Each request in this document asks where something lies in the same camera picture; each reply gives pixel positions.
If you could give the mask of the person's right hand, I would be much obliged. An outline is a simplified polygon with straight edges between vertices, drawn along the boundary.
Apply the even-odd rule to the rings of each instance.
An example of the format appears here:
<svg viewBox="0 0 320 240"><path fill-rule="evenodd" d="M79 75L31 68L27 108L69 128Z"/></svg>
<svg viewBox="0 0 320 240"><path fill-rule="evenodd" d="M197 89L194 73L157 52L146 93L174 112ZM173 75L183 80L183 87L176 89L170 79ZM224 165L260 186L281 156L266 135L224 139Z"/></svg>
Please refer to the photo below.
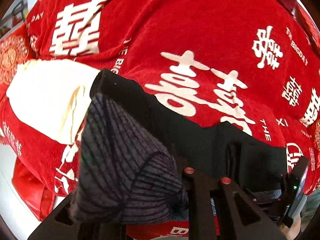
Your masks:
<svg viewBox="0 0 320 240"><path fill-rule="evenodd" d="M301 217L298 215L294 221L294 223L291 225L290 228L288 228L284 224L280 224L278 226L279 230L282 232L282 234L286 237L287 240L294 240L300 233L301 230Z"/></svg>

